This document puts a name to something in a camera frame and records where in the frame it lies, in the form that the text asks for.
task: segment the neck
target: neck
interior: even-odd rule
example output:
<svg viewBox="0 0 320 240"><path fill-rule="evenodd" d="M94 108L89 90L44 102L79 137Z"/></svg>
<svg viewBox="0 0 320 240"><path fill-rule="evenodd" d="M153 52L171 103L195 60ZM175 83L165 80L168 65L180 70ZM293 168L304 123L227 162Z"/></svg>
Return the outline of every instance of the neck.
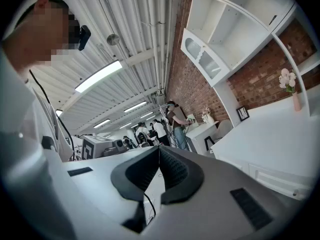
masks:
<svg viewBox="0 0 320 240"><path fill-rule="evenodd" d="M27 80L30 66L37 62L33 49L32 37L28 35L26 26L20 26L2 42L2 49L14 70Z"/></svg>

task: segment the round ceiling fixture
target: round ceiling fixture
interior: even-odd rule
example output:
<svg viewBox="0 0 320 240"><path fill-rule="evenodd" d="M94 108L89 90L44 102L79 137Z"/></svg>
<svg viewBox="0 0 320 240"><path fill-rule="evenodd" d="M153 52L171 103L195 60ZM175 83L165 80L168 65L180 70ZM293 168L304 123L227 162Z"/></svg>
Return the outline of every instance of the round ceiling fixture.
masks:
<svg viewBox="0 0 320 240"><path fill-rule="evenodd" d="M106 42L108 43L108 45L110 46L115 46L119 43L120 38L118 35L116 34L111 34L107 37Z"/></svg>

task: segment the black picture frame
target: black picture frame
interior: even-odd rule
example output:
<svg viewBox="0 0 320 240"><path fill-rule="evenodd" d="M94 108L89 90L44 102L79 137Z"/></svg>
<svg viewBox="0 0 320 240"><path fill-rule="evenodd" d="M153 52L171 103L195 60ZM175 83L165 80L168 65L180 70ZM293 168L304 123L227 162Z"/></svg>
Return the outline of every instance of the black picture frame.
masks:
<svg viewBox="0 0 320 240"><path fill-rule="evenodd" d="M241 122L250 117L248 110L246 109L245 106L241 106L241 107L237 108L236 112L237 112Z"/></svg>

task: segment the brick wall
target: brick wall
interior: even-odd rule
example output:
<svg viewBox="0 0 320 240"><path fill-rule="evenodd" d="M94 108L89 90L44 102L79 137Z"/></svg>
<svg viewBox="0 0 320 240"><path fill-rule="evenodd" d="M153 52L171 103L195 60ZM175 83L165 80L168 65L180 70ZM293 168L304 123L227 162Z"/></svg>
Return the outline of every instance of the brick wall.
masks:
<svg viewBox="0 0 320 240"><path fill-rule="evenodd" d="M279 38L289 49L297 65L317 51L297 20L292 21ZM289 92L279 87L279 76L283 68L292 71L289 60L280 46L272 39L256 56L228 79L228 84L240 106L253 109L290 96ZM302 79L306 89L320 84L319 69L309 71L302 76ZM296 90L301 91L298 82L296 82Z"/></svg>
<svg viewBox="0 0 320 240"><path fill-rule="evenodd" d="M207 107L211 109L211 116L215 120L222 121L229 117L216 92L181 51L191 2L192 0L179 0L166 101L176 102L186 116L193 114L198 122L203 121L201 114Z"/></svg>

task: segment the white ceiling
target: white ceiling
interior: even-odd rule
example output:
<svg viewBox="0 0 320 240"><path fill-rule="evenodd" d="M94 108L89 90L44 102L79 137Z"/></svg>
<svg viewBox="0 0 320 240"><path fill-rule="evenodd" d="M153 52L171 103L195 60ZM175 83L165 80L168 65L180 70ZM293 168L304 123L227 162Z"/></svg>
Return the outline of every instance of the white ceiling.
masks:
<svg viewBox="0 0 320 240"><path fill-rule="evenodd" d="M45 89L53 107L63 110L60 117L69 132L72 135L112 132L132 123L128 126L130 128L138 123L141 116L159 111L159 105L154 104L151 99L158 87L154 54L150 50L153 46L148 0L64 1L80 25L88 26L91 37L83 51L64 52L52 58L51 64L34 66L31 70ZM27 7L33 2L34 0L27 0L23 6ZM154 6L156 21L159 22L160 0L154 0ZM171 32L170 58L177 8L178 0L173 0L171 26L165 26L165 43L169 31ZM169 22L169 0L166 0L165 17L166 23ZM109 46L107 37L113 33L120 36L120 43ZM158 46L160 37L160 26L157 25ZM124 69L106 78L84 95L75 91L79 83L113 60L120 60ZM171 60L168 62L167 77L170 63ZM29 79L37 93L44 97L32 77ZM125 109L143 101L148 103L124 113ZM111 121L97 129L93 128L106 119Z"/></svg>

